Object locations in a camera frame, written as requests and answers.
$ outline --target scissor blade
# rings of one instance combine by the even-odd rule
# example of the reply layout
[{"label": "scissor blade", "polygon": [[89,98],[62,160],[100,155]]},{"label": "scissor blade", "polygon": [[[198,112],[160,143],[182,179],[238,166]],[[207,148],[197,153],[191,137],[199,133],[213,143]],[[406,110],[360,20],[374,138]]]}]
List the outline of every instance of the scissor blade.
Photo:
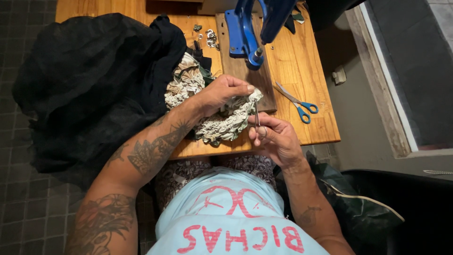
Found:
[{"label": "scissor blade", "polygon": [[275,88],[276,90],[278,90],[280,93],[282,93],[284,96],[286,96],[286,98],[289,99],[291,102],[293,102],[293,103],[301,103],[301,102],[300,102],[299,100],[297,100],[295,97],[291,96],[291,94],[289,94],[288,92],[285,92],[284,90],[282,90],[282,88],[277,87],[277,86],[275,86],[275,85],[274,85],[274,88]]}]

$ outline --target light blue t-shirt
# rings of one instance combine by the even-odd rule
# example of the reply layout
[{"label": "light blue t-shirt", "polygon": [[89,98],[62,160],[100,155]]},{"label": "light blue t-shirt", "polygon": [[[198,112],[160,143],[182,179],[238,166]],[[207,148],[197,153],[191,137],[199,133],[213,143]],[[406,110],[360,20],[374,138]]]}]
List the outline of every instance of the light blue t-shirt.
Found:
[{"label": "light blue t-shirt", "polygon": [[271,185],[243,171],[215,167],[182,188],[156,224],[148,255],[328,255],[283,215]]}]

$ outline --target tiled floor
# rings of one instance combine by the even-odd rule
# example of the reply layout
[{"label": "tiled floor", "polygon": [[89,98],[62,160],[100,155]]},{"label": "tiled floor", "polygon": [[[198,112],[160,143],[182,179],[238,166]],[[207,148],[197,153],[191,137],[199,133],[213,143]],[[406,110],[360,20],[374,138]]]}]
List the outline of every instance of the tiled floor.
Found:
[{"label": "tiled floor", "polygon": [[[18,67],[38,32],[54,21],[56,1],[0,0],[0,255],[60,255],[84,191],[39,174],[28,162],[28,121],[11,97]],[[333,146],[303,147],[335,166]],[[140,249],[154,244],[150,196],[137,197]]]}]

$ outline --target left hand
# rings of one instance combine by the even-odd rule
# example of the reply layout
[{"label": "left hand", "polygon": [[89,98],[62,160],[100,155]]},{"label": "left hand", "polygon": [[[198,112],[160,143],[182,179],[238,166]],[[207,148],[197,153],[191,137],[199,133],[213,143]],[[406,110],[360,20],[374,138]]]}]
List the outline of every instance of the left hand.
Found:
[{"label": "left hand", "polygon": [[228,74],[222,74],[209,86],[193,96],[201,104],[203,117],[209,117],[234,96],[248,96],[255,90],[253,85]]}]

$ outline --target wall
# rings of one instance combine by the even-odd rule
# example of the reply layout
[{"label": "wall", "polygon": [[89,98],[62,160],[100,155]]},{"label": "wall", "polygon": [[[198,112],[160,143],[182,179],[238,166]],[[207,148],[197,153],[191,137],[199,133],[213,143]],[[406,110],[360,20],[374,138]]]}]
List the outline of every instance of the wall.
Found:
[{"label": "wall", "polygon": [[[453,156],[393,157],[344,14],[335,26],[316,33],[315,37],[342,139],[335,144],[341,170],[377,169],[422,176],[429,175],[423,170],[453,171]],[[344,66],[347,81],[335,86],[331,71],[340,64]],[[453,180],[453,175],[434,177]]]}]

